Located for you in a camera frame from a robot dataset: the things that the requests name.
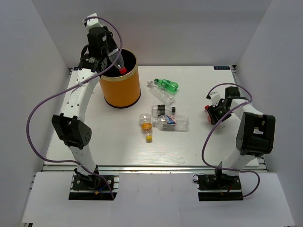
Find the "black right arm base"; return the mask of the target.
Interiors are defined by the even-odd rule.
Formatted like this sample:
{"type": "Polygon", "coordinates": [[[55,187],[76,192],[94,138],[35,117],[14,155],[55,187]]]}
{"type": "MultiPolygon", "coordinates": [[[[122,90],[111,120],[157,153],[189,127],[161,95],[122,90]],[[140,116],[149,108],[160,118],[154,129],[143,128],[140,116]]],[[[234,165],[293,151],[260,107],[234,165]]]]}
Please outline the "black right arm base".
{"type": "Polygon", "coordinates": [[[197,184],[199,201],[242,201],[243,193],[240,178],[218,182],[215,175],[196,174],[192,177],[197,184]]]}

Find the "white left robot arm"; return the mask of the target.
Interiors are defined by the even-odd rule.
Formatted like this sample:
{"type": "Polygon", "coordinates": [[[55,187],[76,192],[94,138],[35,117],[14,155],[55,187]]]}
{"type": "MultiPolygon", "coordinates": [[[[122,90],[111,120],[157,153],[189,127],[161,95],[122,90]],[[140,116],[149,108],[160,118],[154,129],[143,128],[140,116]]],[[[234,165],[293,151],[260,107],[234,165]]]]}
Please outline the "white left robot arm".
{"type": "Polygon", "coordinates": [[[85,124],[85,114],[101,75],[116,65],[121,52],[107,26],[88,29],[87,38],[88,44],[82,49],[76,70],[76,88],[72,89],[63,111],[53,115],[52,124],[59,139],[73,154],[76,175],[94,189],[99,186],[100,177],[89,149],[92,130],[85,124]]]}

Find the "small red-label cola bottle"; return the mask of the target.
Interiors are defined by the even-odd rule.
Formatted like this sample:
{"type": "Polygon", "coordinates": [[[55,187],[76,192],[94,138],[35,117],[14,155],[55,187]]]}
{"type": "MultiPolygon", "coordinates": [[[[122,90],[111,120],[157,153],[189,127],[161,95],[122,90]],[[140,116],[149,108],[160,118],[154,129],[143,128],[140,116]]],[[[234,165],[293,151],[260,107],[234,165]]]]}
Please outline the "small red-label cola bottle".
{"type": "Polygon", "coordinates": [[[207,113],[207,120],[211,123],[212,119],[211,119],[211,116],[209,115],[209,112],[207,110],[209,107],[210,107],[209,105],[205,106],[205,112],[207,113]]]}

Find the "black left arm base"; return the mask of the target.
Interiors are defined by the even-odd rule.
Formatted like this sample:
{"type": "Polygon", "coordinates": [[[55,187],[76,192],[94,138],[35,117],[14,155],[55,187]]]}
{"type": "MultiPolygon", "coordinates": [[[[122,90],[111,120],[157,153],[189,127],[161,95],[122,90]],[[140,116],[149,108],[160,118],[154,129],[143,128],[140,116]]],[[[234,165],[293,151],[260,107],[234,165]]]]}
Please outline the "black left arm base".
{"type": "Polygon", "coordinates": [[[73,175],[68,199],[70,201],[113,201],[118,192],[118,176],[104,175],[107,183],[99,178],[88,180],[80,175],[73,175]]]}

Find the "clear bottle blue label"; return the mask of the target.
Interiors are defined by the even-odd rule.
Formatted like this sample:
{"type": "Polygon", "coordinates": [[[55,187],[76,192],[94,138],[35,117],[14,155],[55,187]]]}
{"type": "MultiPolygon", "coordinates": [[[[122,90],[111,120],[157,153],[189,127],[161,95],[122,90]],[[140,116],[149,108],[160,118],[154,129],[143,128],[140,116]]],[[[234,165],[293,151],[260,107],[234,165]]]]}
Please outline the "clear bottle blue label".
{"type": "Polygon", "coordinates": [[[161,115],[151,120],[154,127],[161,131],[187,131],[189,119],[185,115],[161,115]]]}

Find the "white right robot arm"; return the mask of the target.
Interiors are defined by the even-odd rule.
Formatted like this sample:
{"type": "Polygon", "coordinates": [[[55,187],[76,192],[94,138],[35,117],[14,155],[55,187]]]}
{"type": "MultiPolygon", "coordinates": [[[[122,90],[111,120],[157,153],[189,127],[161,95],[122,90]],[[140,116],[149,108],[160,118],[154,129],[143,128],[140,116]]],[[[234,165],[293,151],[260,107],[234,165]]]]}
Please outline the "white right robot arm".
{"type": "Polygon", "coordinates": [[[232,114],[241,121],[236,135],[236,149],[215,169],[214,184],[223,189],[250,161],[272,151],[276,119],[253,107],[252,98],[241,96],[238,87],[227,87],[224,98],[214,91],[210,91],[206,98],[211,100],[211,105],[205,110],[214,127],[232,114]]]}

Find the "clear bottle red label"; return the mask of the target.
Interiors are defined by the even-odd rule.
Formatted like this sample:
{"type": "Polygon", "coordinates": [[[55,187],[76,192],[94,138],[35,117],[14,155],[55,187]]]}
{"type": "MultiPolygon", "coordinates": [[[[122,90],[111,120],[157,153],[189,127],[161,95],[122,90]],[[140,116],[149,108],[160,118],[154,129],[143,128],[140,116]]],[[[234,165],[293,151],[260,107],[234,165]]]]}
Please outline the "clear bottle red label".
{"type": "Polygon", "coordinates": [[[108,54],[108,58],[112,63],[114,63],[114,66],[118,69],[120,74],[123,75],[127,72],[127,69],[124,66],[124,59],[119,51],[119,48],[115,48],[108,54]]]}

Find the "clear bottle yellow cap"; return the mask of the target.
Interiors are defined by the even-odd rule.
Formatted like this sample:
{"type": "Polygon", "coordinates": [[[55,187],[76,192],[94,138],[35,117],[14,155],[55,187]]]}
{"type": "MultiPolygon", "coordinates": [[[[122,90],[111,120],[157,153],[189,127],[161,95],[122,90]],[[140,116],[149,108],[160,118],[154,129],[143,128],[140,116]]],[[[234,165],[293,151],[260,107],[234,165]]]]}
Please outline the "clear bottle yellow cap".
{"type": "Polygon", "coordinates": [[[152,142],[152,118],[150,114],[141,114],[139,116],[139,124],[141,126],[143,134],[145,135],[146,142],[152,142]]]}

